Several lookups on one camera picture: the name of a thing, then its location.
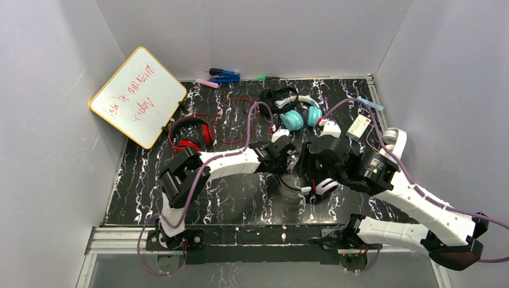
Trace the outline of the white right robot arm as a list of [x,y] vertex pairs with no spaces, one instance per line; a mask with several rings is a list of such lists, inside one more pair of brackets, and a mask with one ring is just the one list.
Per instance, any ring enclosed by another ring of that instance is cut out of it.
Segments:
[[345,136],[319,137],[303,144],[298,171],[320,186],[338,182],[383,200],[407,213],[414,223],[352,214],[344,226],[326,230],[310,243],[326,249],[367,244],[406,248],[455,271],[479,262],[483,245],[478,238],[488,228],[483,214],[472,217],[449,211],[444,201],[406,179],[397,164],[407,141],[403,130],[390,128],[382,140],[385,148],[361,152],[351,148]]

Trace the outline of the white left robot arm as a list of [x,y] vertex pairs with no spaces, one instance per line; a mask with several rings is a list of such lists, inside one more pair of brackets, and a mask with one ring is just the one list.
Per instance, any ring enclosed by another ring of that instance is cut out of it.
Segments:
[[296,150],[286,136],[223,152],[184,148],[171,159],[158,178],[163,194],[163,209],[155,224],[158,231],[156,241],[169,250],[191,245],[193,237],[185,231],[185,216],[191,202],[208,182],[239,174],[283,175]]

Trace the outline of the red headphones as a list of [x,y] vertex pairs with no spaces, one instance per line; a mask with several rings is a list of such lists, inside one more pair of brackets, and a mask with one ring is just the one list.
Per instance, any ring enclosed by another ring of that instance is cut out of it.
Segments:
[[[240,101],[242,103],[253,104],[246,98],[232,97],[223,100],[218,106],[218,111],[215,116],[205,112],[197,112],[181,119],[176,120],[169,127],[162,127],[161,129],[166,133],[168,142],[175,151],[175,153],[182,151],[184,148],[194,148],[195,150],[203,151],[205,148],[212,148],[216,140],[226,145],[236,145],[247,141],[244,136],[238,140],[226,141],[221,136],[215,136],[218,132],[219,120],[221,118],[219,112],[222,111],[223,106],[231,101]],[[183,128],[197,128],[197,137],[178,135]]]

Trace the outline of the black and white headphones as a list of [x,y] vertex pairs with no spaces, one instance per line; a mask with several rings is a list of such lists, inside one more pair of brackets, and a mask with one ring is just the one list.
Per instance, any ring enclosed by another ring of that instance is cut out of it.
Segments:
[[330,195],[334,190],[340,187],[340,184],[331,178],[324,178],[319,174],[319,163],[316,162],[315,158],[310,156],[310,176],[312,182],[308,187],[300,187],[298,178],[298,160],[295,163],[293,169],[297,173],[295,181],[298,184],[288,184],[282,175],[276,177],[277,182],[282,185],[286,190],[291,191],[299,196],[304,196],[307,200],[315,197],[317,200],[322,200],[325,196]]

